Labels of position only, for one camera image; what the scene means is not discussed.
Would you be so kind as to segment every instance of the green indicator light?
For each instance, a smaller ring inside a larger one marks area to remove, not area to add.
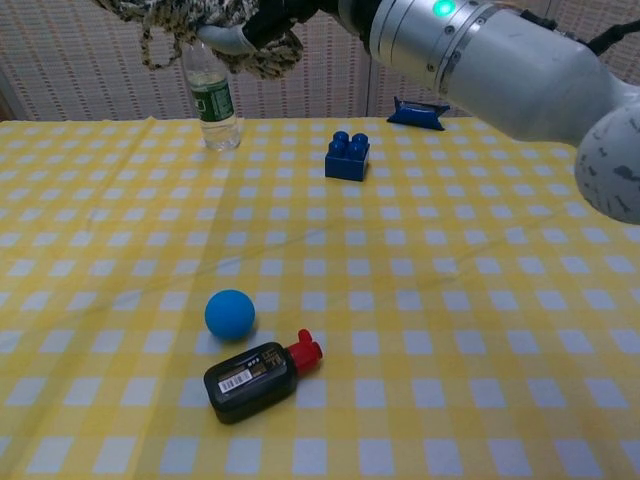
[[[456,3],[453,0],[438,0],[433,6],[433,13],[436,17],[446,17],[451,15],[456,9]]]

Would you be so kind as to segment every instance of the black bottle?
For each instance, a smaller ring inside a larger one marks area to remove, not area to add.
[[[284,348],[269,342],[214,365],[204,374],[209,401],[222,423],[235,423],[284,399],[322,358],[307,330]]]

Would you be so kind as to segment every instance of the wall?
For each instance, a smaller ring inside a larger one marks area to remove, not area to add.
[[[536,13],[555,13],[561,27],[584,38],[640,18],[636,0],[515,3]],[[359,41],[326,15],[317,15],[295,31],[306,50],[285,79],[233,77],[240,115],[386,116],[394,95],[438,101],[431,92],[372,62]],[[137,25],[119,21],[89,0],[0,0],[0,73],[9,87],[0,85],[0,90],[12,91],[15,98],[9,105],[18,104],[20,108],[13,110],[19,118],[32,120],[193,116],[180,67],[148,71],[140,62],[138,35]],[[169,47],[170,39],[156,32],[154,57],[168,58]],[[639,56],[636,35],[603,59],[623,79],[640,83]]]

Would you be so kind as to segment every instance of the knitted cloth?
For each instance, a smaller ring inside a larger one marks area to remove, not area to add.
[[[204,25],[232,27],[248,20],[258,9],[259,0],[91,0],[122,21],[142,25],[140,47],[142,63],[150,70],[171,66],[181,56],[183,43],[197,40],[197,29]],[[151,59],[151,29],[159,27],[173,35],[173,54],[165,64]],[[263,79],[281,78],[302,58],[302,43],[286,32],[261,50],[246,55],[227,55],[213,50],[233,74],[241,71]]]

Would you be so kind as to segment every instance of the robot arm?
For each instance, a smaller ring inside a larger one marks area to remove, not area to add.
[[[278,10],[301,0],[267,1]],[[585,44],[555,22],[476,0],[322,0],[301,16],[281,9],[288,23],[276,23],[291,28],[318,9],[358,36],[376,61],[511,138],[576,147],[585,199],[640,224],[640,87],[616,78],[596,54],[631,27]],[[251,25],[243,32],[259,44],[255,32],[269,28]]]
[[[205,25],[198,29],[198,37],[220,53],[251,54],[297,23],[305,23],[318,10],[315,0],[260,0],[258,11],[243,25],[231,28]]]

